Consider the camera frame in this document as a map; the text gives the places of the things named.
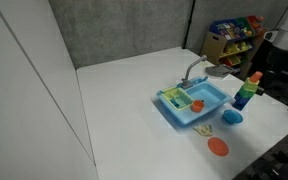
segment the toy sink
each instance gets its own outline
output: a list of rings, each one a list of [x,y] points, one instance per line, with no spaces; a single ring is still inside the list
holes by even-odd
[[[207,78],[194,78],[190,80],[193,86],[183,89],[181,84],[157,92],[163,107],[172,115],[179,126],[185,127],[204,115],[232,99]],[[201,112],[191,110],[194,100],[203,100],[204,108]]]

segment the white table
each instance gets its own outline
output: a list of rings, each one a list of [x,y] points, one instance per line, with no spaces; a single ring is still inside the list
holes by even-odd
[[[173,48],[77,71],[100,180],[231,179],[288,134],[287,107],[267,95],[250,100],[241,124],[221,120],[230,103],[196,123],[212,125],[229,146],[225,157],[192,128],[170,125],[153,104],[155,93],[179,83],[197,58]],[[205,76],[210,65],[201,62],[190,78]],[[209,81],[231,96],[243,84],[231,75]]]

